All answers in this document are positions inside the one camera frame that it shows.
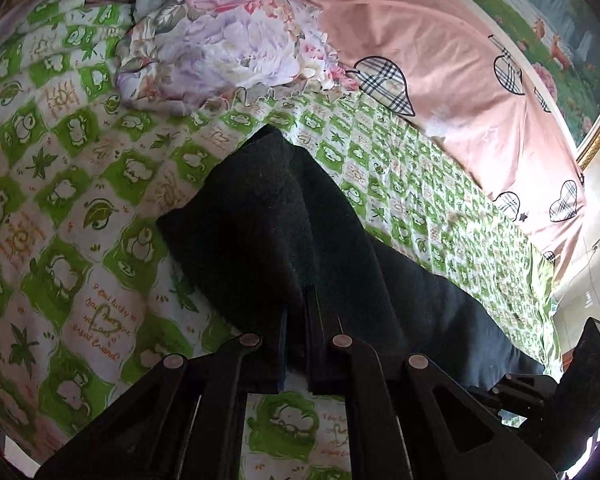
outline pink fabric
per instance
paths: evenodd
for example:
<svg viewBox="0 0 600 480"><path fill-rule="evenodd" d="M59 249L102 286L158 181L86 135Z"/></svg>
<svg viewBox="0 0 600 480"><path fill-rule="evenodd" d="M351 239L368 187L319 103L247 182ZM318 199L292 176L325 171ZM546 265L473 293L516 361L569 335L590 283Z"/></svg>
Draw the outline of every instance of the pink fabric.
<svg viewBox="0 0 600 480"><path fill-rule="evenodd" d="M309 1L323 9L320 27L341 63L352 68L367 56L391 59L407 81L415 113L408 119L490 199L503 192L518 196L515 222L541 252L555 255L559 280L582 228L582 172L533 83L522 76L521 96L496 78L494 60L502 51L488 27L459 0ZM576 213L565 219L560 194L568 198L573 190L576 200L567 206Z"/></svg>

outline black fabric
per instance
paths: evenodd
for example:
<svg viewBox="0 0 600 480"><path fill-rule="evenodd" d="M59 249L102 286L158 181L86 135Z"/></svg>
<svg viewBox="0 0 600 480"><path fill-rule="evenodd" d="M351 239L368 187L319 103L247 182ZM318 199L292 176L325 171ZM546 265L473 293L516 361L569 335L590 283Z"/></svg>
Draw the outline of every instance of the black fabric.
<svg viewBox="0 0 600 480"><path fill-rule="evenodd" d="M480 303L370 236L341 190L272 126L219 164L158 228L187 279L245 332L288 307L290 360L302 355L305 285L346 333L378 353L422 352L462 386L542 373Z"/></svg>

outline bed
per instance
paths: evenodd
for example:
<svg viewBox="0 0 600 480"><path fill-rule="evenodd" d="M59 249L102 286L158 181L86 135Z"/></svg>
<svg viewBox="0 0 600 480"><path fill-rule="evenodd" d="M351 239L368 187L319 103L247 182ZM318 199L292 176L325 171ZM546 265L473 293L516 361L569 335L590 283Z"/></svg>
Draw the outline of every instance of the bed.
<svg viewBox="0 0 600 480"><path fill-rule="evenodd" d="M43 462L162 356L239 333L184 281L155 219L265 123L314 156L368 232L467 291L559 373L552 264L435 142L364 92L211 103L184 118L126 109L114 46L131 1L16 0L7 13L0 427L22 449ZM313 420L295 443L272 431L283 408ZM350 478L344 403L312 396L301 376L251 396L246 420L243 478Z"/></svg>

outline pink blanket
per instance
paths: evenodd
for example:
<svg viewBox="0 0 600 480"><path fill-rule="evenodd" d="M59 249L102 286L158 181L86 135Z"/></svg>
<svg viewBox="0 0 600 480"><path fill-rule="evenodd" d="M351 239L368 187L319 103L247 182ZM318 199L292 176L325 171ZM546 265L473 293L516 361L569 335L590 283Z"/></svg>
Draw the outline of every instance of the pink blanket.
<svg viewBox="0 0 600 480"><path fill-rule="evenodd" d="M309 1L348 74L436 139L555 262L559 280L582 228L584 178L490 29L461 0Z"/></svg>

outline floral pillow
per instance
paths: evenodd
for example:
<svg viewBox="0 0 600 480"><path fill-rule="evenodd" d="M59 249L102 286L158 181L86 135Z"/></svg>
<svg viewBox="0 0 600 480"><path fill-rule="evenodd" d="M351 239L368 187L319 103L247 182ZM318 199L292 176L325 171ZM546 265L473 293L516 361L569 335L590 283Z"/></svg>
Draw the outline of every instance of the floral pillow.
<svg viewBox="0 0 600 480"><path fill-rule="evenodd" d="M188 115L209 99L250 104L357 84L301 0L166 0L120 41L117 86L133 108Z"/></svg>

